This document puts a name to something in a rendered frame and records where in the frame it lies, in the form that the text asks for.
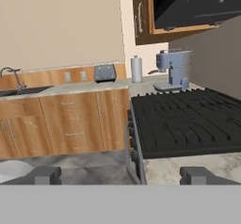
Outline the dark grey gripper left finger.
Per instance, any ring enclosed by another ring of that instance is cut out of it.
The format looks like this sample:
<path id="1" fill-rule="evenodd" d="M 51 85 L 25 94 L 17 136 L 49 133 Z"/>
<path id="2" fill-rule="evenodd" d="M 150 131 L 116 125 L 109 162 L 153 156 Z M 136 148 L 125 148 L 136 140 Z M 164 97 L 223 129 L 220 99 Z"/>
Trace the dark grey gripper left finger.
<path id="1" fill-rule="evenodd" d="M 19 177 L 4 184 L 61 184 L 60 167 L 39 166 L 23 177 Z"/>

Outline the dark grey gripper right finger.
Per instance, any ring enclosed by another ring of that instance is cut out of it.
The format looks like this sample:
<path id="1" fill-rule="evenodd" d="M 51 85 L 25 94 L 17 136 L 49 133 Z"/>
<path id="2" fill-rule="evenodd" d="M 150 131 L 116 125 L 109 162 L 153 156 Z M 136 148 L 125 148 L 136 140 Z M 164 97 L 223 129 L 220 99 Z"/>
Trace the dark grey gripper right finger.
<path id="1" fill-rule="evenodd" d="M 181 167 L 180 184 L 189 185 L 236 185 L 238 182 L 216 176 L 205 167 Z"/>

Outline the white rounded object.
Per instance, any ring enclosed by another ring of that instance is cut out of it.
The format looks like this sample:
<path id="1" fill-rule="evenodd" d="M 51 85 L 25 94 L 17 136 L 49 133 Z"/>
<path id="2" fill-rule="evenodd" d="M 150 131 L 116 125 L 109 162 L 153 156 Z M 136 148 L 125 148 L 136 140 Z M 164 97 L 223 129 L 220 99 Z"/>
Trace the white rounded object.
<path id="1" fill-rule="evenodd" d="M 7 160 L 0 162 L 0 184 L 23 177 L 33 169 L 31 165 L 23 161 Z"/>

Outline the black hob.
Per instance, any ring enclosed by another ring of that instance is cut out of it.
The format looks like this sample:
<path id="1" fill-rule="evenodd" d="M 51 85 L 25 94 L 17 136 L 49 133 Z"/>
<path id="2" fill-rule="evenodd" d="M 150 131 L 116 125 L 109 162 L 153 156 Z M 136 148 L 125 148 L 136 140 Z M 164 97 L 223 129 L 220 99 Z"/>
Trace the black hob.
<path id="1" fill-rule="evenodd" d="M 204 88 L 131 99 L 145 159 L 241 152 L 241 100 Z"/>

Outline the wooden base cupboard run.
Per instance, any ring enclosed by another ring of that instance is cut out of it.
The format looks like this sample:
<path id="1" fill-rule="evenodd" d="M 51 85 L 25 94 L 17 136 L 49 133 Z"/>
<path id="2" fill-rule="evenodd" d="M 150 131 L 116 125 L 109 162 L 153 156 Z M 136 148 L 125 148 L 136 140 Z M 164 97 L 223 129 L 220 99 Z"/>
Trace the wooden base cupboard run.
<path id="1" fill-rule="evenodd" d="M 119 151 L 127 88 L 0 97 L 0 158 Z"/>

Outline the oven front with knobs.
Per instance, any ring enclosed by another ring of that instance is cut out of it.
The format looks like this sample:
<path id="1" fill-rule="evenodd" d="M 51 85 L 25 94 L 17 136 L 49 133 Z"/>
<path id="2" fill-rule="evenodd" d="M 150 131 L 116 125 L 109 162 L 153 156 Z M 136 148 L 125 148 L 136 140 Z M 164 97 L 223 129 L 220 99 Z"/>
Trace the oven front with knobs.
<path id="1" fill-rule="evenodd" d="M 132 168 L 136 171 L 137 177 L 140 180 L 140 184 L 146 184 L 147 181 L 143 164 L 143 155 L 137 131 L 137 121 L 132 105 L 130 105 L 130 109 L 127 111 L 126 126 L 128 126 L 129 152 Z"/>

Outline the dark sink basin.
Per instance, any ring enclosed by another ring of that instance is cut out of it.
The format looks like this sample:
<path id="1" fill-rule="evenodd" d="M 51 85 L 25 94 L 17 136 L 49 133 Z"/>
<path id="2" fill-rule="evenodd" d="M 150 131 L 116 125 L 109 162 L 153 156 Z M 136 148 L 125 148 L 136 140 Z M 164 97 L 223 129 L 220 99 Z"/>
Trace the dark sink basin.
<path id="1" fill-rule="evenodd" d="M 35 87 L 35 88 L 25 88 L 25 89 L 9 89 L 9 90 L 0 90 L 0 98 L 14 95 L 25 95 L 25 94 L 34 94 L 40 93 L 48 88 L 53 86 L 44 86 L 44 87 Z"/>

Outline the blue-grey coffee machine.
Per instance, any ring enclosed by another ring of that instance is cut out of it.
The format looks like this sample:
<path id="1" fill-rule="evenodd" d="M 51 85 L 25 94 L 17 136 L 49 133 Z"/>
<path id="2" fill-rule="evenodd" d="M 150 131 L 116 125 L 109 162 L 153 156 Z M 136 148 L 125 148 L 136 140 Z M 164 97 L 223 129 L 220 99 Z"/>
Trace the blue-grey coffee machine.
<path id="1" fill-rule="evenodd" d="M 191 57 L 190 50 L 161 50 L 156 55 L 156 70 L 150 71 L 150 74 L 168 70 L 169 80 L 168 82 L 154 83 L 154 89 L 161 92 L 188 89 Z"/>

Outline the grey toaster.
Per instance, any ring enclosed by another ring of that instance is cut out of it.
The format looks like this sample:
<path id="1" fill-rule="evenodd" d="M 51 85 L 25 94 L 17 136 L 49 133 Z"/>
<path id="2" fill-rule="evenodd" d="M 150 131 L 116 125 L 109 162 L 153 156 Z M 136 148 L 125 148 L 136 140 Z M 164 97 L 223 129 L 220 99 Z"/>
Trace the grey toaster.
<path id="1" fill-rule="evenodd" d="M 94 67 L 94 81 L 96 83 L 115 82 L 117 73 L 113 64 L 104 64 Z"/>

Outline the white paper towel roll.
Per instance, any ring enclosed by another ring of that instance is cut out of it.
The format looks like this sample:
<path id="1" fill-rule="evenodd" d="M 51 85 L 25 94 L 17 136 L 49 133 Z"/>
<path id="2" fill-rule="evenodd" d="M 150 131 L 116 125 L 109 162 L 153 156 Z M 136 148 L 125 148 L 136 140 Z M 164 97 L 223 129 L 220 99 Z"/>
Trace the white paper towel roll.
<path id="1" fill-rule="evenodd" d="M 143 81 L 141 57 L 133 56 L 131 58 L 131 72 L 133 83 L 141 83 Z"/>

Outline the black microwave oven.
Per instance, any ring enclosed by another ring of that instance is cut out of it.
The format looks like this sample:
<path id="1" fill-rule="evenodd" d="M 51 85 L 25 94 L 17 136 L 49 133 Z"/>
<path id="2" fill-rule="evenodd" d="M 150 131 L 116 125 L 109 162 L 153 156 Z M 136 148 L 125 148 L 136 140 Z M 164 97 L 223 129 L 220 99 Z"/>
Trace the black microwave oven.
<path id="1" fill-rule="evenodd" d="M 154 26 L 218 25 L 241 15 L 241 0 L 153 0 Z"/>

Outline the dark wooden wall cupboard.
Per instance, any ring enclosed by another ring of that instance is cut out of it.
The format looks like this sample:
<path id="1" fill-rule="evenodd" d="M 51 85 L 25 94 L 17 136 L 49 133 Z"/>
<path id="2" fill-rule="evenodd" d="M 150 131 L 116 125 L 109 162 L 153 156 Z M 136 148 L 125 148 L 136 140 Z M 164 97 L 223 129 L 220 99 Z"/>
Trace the dark wooden wall cupboard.
<path id="1" fill-rule="evenodd" d="M 191 25 L 171 30 L 154 27 L 153 0 L 133 0 L 136 45 L 170 42 L 205 31 L 217 29 L 214 25 Z"/>

